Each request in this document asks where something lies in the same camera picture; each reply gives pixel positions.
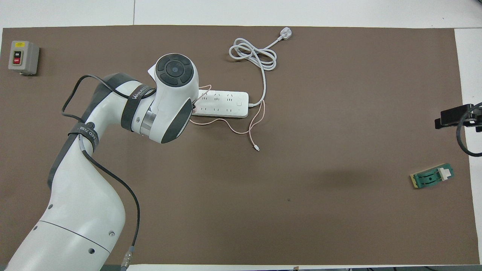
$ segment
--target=brown mat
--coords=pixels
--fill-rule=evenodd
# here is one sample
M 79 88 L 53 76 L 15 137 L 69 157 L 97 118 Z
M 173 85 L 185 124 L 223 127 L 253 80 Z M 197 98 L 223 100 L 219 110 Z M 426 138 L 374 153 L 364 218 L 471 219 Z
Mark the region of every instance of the brown mat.
M 232 62 L 237 37 L 258 47 L 281 27 L 118 26 L 6 28 L 0 60 L 0 263 L 47 206 L 47 175 L 74 121 L 60 108 L 83 74 L 147 69 L 189 56 L 200 84 L 262 92 L 258 68 Z M 166 145 L 111 127 L 94 157 L 124 178 L 142 208 L 135 263 L 478 264 L 469 160 L 455 130 L 435 130 L 461 104 L 453 29 L 294 27 L 267 72 L 267 112 L 248 137 L 224 123 L 188 125 Z M 39 73 L 7 69 L 12 40 L 40 49 Z M 81 114 L 86 80 L 69 112 Z M 232 120 L 245 129 L 249 118 Z M 455 178 L 416 190 L 411 173 L 450 163 Z M 135 205 L 108 259 L 131 242 Z

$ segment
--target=green electronic component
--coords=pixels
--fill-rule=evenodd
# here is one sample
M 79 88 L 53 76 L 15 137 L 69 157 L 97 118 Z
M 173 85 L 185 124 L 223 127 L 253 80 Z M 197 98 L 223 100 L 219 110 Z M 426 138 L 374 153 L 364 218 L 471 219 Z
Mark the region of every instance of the green electronic component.
M 450 164 L 441 164 L 434 168 L 410 175 L 415 188 L 423 188 L 438 184 L 454 176 Z

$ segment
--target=white power strip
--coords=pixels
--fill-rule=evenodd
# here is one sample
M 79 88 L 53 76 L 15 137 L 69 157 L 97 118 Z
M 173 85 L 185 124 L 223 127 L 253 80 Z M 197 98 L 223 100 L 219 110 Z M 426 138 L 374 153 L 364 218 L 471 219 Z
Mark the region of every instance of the white power strip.
M 198 97 L 206 90 L 199 90 Z M 249 96 L 246 92 L 210 90 L 194 105 L 194 116 L 246 118 L 248 116 Z

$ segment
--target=black velcro strap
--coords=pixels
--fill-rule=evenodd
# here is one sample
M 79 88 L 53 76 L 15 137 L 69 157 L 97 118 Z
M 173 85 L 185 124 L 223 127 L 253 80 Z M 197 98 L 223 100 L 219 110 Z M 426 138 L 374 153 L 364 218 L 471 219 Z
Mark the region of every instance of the black velcro strap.
M 120 125 L 122 126 L 122 128 L 133 132 L 131 130 L 131 127 L 135 111 L 137 110 L 137 107 L 141 102 L 142 96 L 144 96 L 144 94 L 146 94 L 151 89 L 153 88 L 148 85 L 141 84 L 131 93 L 129 99 L 127 99 L 127 102 L 125 103 L 124 111 L 122 112 L 122 118 L 120 119 Z
M 81 134 L 85 136 L 91 143 L 92 148 L 95 150 L 97 145 L 99 144 L 99 135 L 97 132 L 92 129 L 91 127 L 87 126 L 85 123 L 78 122 L 72 130 L 68 133 L 70 134 Z

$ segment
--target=white robotic arm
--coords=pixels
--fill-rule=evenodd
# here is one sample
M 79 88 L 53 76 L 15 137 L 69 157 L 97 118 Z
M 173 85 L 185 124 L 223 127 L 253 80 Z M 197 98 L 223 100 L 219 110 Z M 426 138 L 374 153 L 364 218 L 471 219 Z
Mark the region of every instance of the white robotic arm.
M 172 141 L 198 97 L 198 73 L 187 57 L 164 55 L 148 72 L 156 90 L 123 73 L 104 78 L 109 87 L 99 84 L 51 168 L 48 207 L 6 271 L 97 271 L 105 263 L 124 226 L 124 206 L 81 148 L 91 155 L 109 124 L 159 143 Z

